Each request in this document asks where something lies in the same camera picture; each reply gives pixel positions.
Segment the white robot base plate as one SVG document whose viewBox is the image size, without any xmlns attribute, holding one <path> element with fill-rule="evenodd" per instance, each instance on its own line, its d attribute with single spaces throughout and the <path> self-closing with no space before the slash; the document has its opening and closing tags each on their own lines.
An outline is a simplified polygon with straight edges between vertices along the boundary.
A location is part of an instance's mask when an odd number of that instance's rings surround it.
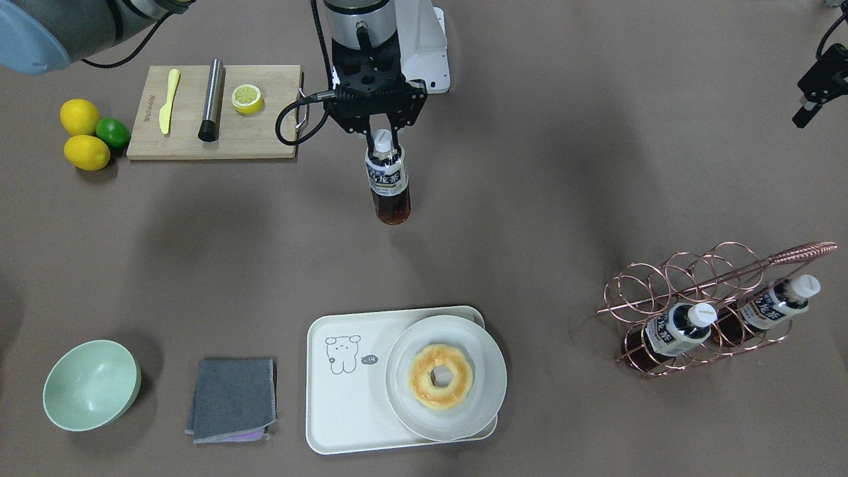
<svg viewBox="0 0 848 477">
<path fill-rule="evenodd" d="M 401 72 L 407 81 L 421 80 L 429 94 L 451 89 L 445 12 L 431 1 L 396 1 Z"/>
</svg>

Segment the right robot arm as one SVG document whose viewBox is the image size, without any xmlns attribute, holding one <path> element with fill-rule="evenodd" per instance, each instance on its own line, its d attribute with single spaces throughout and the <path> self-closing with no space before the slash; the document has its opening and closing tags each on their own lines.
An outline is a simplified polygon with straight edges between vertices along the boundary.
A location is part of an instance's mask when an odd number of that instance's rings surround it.
<svg viewBox="0 0 848 477">
<path fill-rule="evenodd" d="M 2 64 L 40 75 L 63 70 L 187 12 L 189 1 L 3 1 Z M 327 90 L 297 99 L 279 112 L 278 140 L 296 147 L 313 136 L 285 138 L 282 121 L 294 109 L 320 103 L 348 133 L 364 136 L 369 155 L 378 134 L 370 118 L 390 122 L 390 146 L 415 124 L 447 70 L 441 10 L 430 1 L 313 1 L 310 3 L 327 76 Z"/>
</svg>

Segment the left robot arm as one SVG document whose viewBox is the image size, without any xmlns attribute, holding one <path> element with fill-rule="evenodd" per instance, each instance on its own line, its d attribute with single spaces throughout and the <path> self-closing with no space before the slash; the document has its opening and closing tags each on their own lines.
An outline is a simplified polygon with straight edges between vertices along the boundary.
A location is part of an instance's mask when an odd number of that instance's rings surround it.
<svg viewBox="0 0 848 477">
<path fill-rule="evenodd" d="M 830 36 L 839 25 L 846 24 L 847 2 L 823 1 L 823 4 L 830 9 L 839 9 L 840 15 L 819 40 L 815 62 L 797 81 L 797 87 L 802 92 L 800 108 L 792 118 L 797 128 L 807 127 L 824 105 L 847 93 L 846 45 L 839 42 L 829 43 Z"/>
</svg>

